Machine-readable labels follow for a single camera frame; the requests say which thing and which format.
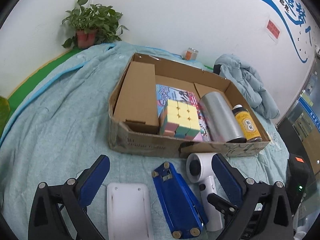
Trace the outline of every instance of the potted plant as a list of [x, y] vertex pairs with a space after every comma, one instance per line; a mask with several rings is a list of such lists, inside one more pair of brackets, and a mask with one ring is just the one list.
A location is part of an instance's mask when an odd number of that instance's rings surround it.
[[124, 29], [127, 30], [125, 26], [119, 26], [122, 13], [113, 10], [112, 6], [90, 4], [90, 7], [85, 8], [87, 2], [88, 0], [78, 0], [72, 11], [66, 11], [69, 16], [62, 20], [62, 24], [68, 21], [76, 34], [65, 41], [62, 45], [64, 48], [70, 48], [72, 43], [80, 49], [87, 49], [93, 44], [120, 41], [119, 35]]

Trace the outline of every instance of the bottle label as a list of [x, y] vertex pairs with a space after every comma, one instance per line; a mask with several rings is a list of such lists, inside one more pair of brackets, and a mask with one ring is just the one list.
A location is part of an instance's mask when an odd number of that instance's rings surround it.
[[255, 137], [260, 137], [260, 133], [247, 111], [237, 113], [235, 118], [239, 123], [241, 130], [243, 131], [244, 136], [247, 138], [247, 140]]

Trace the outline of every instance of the white wall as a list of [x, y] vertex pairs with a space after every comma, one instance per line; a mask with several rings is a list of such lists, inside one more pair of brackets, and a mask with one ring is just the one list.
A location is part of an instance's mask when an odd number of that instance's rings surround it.
[[[180, 54], [199, 50], [198, 60], [212, 66], [224, 53], [234, 53], [255, 67], [281, 114], [300, 90], [320, 45], [320, 31], [306, 10], [306, 24], [294, 25], [285, 15], [302, 63], [279, 15], [261, 0], [90, 0], [113, 5], [124, 14], [130, 31], [124, 41]], [[0, 95], [9, 94], [33, 71], [65, 49], [61, 20], [76, 0], [20, 0], [0, 29]], [[274, 42], [265, 31], [271, 19], [281, 30]], [[308, 33], [311, 26], [312, 46]]]
[[[283, 21], [261, 0], [92, 1], [124, 14], [121, 24], [130, 31], [122, 38], [127, 42], [177, 54], [193, 47], [199, 50], [197, 60], [211, 66], [221, 54], [238, 55], [259, 71], [281, 114], [300, 90], [314, 56], [314, 40], [310, 46], [304, 26], [287, 20], [301, 57], [309, 58], [305, 64], [300, 61]], [[268, 19], [281, 30], [277, 43], [265, 31]], [[319, 28], [308, 12], [306, 22], [312, 27], [311, 39], [320, 44]]]
[[66, 51], [61, 21], [77, 0], [20, 0], [0, 29], [0, 95]]

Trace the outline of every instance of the rubik's cube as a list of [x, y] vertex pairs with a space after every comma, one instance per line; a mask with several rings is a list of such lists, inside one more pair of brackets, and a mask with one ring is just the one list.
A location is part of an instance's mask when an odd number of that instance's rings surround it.
[[159, 116], [160, 135], [193, 140], [200, 132], [195, 106], [168, 99]]

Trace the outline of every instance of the screw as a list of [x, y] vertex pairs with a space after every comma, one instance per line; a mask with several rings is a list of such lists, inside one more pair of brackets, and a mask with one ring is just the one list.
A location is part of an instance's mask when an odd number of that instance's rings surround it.
[[199, 236], [200, 235], [200, 230], [198, 228], [192, 228], [190, 230], [190, 233], [192, 234], [192, 236]]
[[278, 187], [283, 187], [283, 184], [282, 184], [281, 181], [277, 181], [277, 182], [276, 182], [276, 185], [277, 185]]
[[249, 185], [253, 185], [253, 184], [254, 184], [254, 179], [252, 179], [252, 178], [247, 178], [245, 181], [246, 181]]
[[73, 184], [75, 184], [76, 183], [76, 180], [75, 179], [68, 179], [68, 181], [67, 181], [67, 184], [68, 185], [73, 185]]
[[152, 176], [153, 178], [155, 178], [155, 177], [159, 176], [159, 173], [156, 172], [156, 171], [153, 171], [153, 172], [151, 173], [151, 176]]
[[175, 239], [180, 239], [180, 237], [182, 236], [182, 232], [181, 231], [174, 231], [172, 233], [173, 238]]
[[165, 162], [165, 163], [163, 164], [163, 167], [164, 167], [165, 169], [168, 169], [169, 166], [170, 166], [170, 163], [169, 163], [169, 162]]
[[41, 182], [40, 184], [39, 184], [39, 188], [44, 188], [45, 187], [45, 183], [44, 182]]

